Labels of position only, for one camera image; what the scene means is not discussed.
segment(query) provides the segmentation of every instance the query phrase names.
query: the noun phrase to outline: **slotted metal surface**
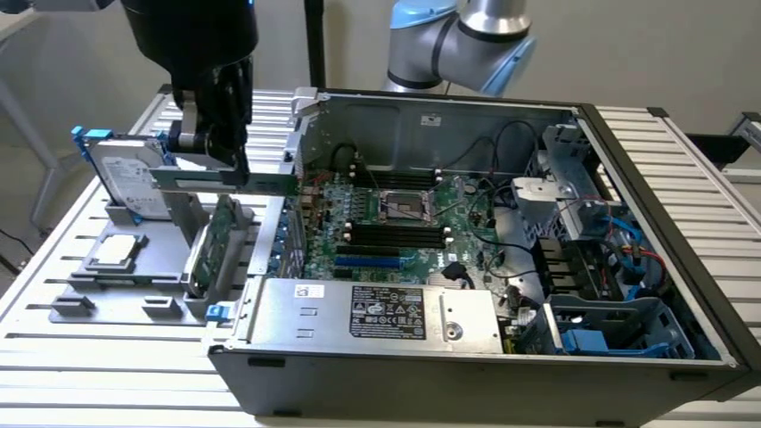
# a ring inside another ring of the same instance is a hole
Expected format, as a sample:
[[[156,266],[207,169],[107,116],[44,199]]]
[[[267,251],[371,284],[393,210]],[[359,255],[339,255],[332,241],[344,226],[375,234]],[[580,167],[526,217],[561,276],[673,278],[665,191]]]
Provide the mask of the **slotted metal surface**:
[[[256,123],[248,140],[252,170],[272,171],[291,132],[289,111],[291,93],[255,94]],[[728,297],[749,325],[761,324],[761,289],[754,286],[757,273],[749,267],[761,258],[761,242],[742,237],[753,230],[746,215],[721,199],[724,190],[700,174],[696,163],[685,163],[692,156],[673,139],[668,140],[668,132],[660,128],[665,125],[645,110],[602,109],[602,114],[646,171],[648,183],[669,200],[668,212],[716,271]],[[179,116],[169,97],[159,96],[133,131],[167,129]],[[668,173],[670,164],[664,163],[664,153],[678,162],[676,176]],[[211,195],[204,198],[213,201]],[[245,204],[264,214],[271,199],[248,197]],[[63,292],[64,278],[79,265],[79,261],[67,258],[81,257],[93,244],[105,226],[104,205],[105,191],[92,182],[0,300],[0,425],[409,426],[275,421],[247,415],[205,357],[208,341],[225,338],[227,329],[52,324],[49,303]],[[714,231],[721,231],[721,235],[712,235]],[[726,260],[733,268],[722,266]],[[761,337],[761,328],[752,330]],[[689,403],[645,427],[756,428],[761,424],[760,404],[761,389],[756,389],[726,403]]]

